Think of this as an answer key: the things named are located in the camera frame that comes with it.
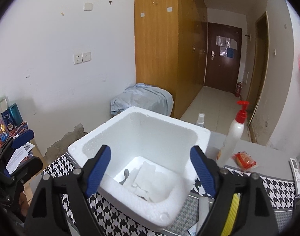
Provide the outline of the dark brown entrance door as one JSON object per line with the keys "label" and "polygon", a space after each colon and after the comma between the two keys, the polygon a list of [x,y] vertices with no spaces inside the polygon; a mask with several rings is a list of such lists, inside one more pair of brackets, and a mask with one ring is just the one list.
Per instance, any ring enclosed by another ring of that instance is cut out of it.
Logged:
{"label": "dark brown entrance door", "polygon": [[234,93],[238,82],[242,29],[208,23],[205,86]]}

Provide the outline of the white foam sheets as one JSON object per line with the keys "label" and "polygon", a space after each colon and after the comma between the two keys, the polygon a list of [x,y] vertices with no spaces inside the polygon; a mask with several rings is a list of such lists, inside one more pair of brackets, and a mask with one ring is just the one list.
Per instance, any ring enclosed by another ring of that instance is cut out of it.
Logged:
{"label": "white foam sheets", "polygon": [[145,161],[139,169],[132,170],[123,187],[148,202],[157,203],[169,197],[174,187],[173,179]]}

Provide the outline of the bottles on side shelf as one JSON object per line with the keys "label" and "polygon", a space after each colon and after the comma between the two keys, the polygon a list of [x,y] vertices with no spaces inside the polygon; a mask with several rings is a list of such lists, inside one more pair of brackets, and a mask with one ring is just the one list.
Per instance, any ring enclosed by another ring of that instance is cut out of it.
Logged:
{"label": "bottles on side shelf", "polygon": [[8,138],[19,136],[28,130],[16,103],[8,105],[7,99],[0,100],[0,148]]}

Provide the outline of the white remote control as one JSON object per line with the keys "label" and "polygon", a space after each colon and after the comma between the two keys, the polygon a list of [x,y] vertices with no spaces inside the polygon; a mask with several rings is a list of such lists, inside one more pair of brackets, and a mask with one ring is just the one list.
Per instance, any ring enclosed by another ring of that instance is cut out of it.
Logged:
{"label": "white remote control", "polygon": [[300,195],[300,170],[295,158],[290,158],[290,167],[295,182],[296,194]]}

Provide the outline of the side door frame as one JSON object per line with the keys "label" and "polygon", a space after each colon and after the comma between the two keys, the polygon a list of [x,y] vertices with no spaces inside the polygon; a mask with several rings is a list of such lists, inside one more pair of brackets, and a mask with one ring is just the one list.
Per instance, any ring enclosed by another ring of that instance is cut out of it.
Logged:
{"label": "side door frame", "polygon": [[248,126],[255,116],[263,92],[269,61],[269,21],[268,13],[264,12],[255,23],[255,53],[252,76],[247,95]]}

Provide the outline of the red fire extinguisher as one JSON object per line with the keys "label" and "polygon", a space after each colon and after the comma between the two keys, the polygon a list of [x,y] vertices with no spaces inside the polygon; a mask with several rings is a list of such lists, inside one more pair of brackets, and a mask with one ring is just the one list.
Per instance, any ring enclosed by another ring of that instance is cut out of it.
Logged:
{"label": "red fire extinguisher", "polygon": [[242,82],[238,82],[235,89],[235,97],[239,98],[241,96]]}

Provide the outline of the white wall switch plate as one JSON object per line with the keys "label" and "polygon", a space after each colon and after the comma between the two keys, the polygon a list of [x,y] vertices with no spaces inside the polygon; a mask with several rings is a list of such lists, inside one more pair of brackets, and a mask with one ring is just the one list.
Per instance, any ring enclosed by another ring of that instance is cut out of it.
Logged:
{"label": "white wall switch plate", "polygon": [[92,11],[93,10],[93,4],[92,3],[84,3],[83,10],[84,11]]}

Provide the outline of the blue spray bottle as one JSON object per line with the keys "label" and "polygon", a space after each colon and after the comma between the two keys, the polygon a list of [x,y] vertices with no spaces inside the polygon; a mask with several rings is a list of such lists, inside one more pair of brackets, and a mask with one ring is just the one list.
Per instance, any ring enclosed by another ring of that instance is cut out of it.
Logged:
{"label": "blue spray bottle", "polygon": [[199,113],[197,121],[196,121],[196,125],[200,126],[200,127],[205,126],[205,114],[204,113]]}

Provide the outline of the wooden wardrobe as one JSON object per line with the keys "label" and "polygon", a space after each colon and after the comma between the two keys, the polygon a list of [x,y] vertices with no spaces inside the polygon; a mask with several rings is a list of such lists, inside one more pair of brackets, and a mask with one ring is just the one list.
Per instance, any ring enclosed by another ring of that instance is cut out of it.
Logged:
{"label": "wooden wardrobe", "polygon": [[181,118],[204,85],[204,0],[134,0],[136,81],[167,90]]}

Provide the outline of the white lotion pump bottle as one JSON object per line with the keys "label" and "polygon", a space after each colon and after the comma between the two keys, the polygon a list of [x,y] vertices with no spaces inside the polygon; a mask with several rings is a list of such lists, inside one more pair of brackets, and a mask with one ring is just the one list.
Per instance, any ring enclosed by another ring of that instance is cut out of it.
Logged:
{"label": "white lotion pump bottle", "polygon": [[217,166],[220,168],[224,167],[229,158],[231,158],[237,142],[244,132],[244,123],[247,119],[247,107],[249,101],[238,101],[237,104],[241,105],[241,109],[237,112],[235,119],[232,121],[229,132],[223,142],[223,146],[216,158]]}

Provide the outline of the houndstooth tablecloth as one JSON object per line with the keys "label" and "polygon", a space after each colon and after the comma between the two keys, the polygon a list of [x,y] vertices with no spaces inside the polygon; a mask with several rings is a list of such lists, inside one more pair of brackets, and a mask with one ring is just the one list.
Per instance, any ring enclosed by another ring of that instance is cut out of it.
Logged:
{"label": "houndstooth tablecloth", "polygon": [[[168,186],[167,198],[162,202],[145,202],[138,196],[125,190],[118,182],[124,179],[124,170],[132,172],[139,169],[144,162],[154,165],[155,172],[164,174],[164,186]],[[52,177],[69,175],[76,168],[75,162],[67,155],[62,155],[47,168],[43,174],[50,174]],[[105,174],[101,181],[102,186],[110,186],[109,190],[119,191],[124,197],[128,196],[131,203],[123,204],[108,193],[99,188],[87,199],[90,211],[101,227],[103,235],[190,235],[188,229],[198,221],[199,197],[206,197],[212,200],[211,195],[205,193],[199,178],[196,176],[194,184],[182,186],[181,176],[156,164],[144,157],[137,156],[124,162],[115,170],[115,177]],[[260,175],[263,186],[266,189],[272,208],[275,212],[279,229],[283,229],[290,221],[293,213],[295,200],[294,181],[282,180]],[[155,209],[150,218],[143,214],[145,211]]]}

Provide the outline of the red snack packet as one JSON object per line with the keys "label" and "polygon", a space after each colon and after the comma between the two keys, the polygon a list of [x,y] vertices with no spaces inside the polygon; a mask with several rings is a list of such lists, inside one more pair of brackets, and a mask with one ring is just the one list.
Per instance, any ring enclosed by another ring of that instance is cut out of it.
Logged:
{"label": "red snack packet", "polygon": [[242,171],[248,171],[257,166],[257,162],[245,151],[234,154],[232,158]]}

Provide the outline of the wall socket and switch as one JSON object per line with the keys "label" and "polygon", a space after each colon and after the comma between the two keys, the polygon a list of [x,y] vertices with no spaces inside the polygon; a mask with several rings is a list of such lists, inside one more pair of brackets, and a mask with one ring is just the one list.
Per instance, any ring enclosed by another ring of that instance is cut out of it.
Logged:
{"label": "wall socket and switch", "polygon": [[82,54],[74,54],[73,55],[73,60],[74,60],[74,64],[80,64],[80,63],[84,63],[84,62],[89,62],[91,61],[91,52],[85,52]]}

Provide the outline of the metal spoon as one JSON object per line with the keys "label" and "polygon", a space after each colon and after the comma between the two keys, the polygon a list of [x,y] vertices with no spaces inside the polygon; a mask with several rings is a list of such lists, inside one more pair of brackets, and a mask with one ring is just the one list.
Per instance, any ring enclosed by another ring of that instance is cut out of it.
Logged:
{"label": "metal spoon", "polygon": [[123,185],[123,184],[125,183],[125,181],[126,181],[126,180],[128,179],[128,177],[129,177],[129,175],[130,175],[129,170],[128,170],[128,169],[125,169],[125,170],[124,170],[124,180],[122,180],[122,181],[120,182],[121,185]]}

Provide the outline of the white styrofoam box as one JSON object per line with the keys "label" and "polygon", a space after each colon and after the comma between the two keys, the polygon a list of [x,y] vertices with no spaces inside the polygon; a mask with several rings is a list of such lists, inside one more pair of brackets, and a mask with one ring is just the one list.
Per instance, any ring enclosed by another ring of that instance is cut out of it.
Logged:
{"label": "white styrofoam box", "polygon": [[72,143],[68,153],[83,167],[109,146],[97,191],[136,222],[160,231],[176,219],[197,178],[191,148],[205,151],[210,135],[206,128],[131,107]]}

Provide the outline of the white foam tube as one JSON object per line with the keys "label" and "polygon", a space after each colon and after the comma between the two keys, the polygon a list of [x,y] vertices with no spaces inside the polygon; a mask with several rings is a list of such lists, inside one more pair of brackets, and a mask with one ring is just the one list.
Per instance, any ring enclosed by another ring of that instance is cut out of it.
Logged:
{"label": "white foam tube", "polygon": [[196,235],[198,235],[199,230],[203,226],[205,219],[209,213],[209,198],[207,197],[200,197],[199,198],[199,217],[196,226]]}

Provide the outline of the light blue crumpled cloth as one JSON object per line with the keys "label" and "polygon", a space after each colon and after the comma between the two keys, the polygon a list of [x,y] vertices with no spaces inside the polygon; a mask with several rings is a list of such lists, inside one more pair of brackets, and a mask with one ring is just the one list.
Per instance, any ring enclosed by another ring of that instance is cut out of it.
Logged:
{"label": "light blue crumpled cloth", "polygon": [[138,107],[171,116],[173,96],[168,91],[144,83],[138,83],[124,90],[110,102],[110,114],[115,116],[130,107]]}

